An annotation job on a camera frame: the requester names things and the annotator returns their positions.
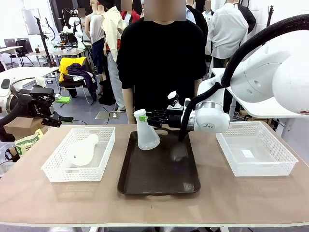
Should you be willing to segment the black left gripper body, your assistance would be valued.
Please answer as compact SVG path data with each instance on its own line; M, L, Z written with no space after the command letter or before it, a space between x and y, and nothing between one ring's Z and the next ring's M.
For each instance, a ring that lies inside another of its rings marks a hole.
M52 88L33 87L20 90L20 100L23 104L21 116L41 117L54 113L52 104L55 102L55 92Z

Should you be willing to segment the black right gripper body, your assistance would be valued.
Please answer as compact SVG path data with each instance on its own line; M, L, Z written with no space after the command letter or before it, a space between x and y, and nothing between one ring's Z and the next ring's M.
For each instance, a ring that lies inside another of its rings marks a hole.
M168 114L165 124L167 124L170 128L180 129L182 126L182 116Z

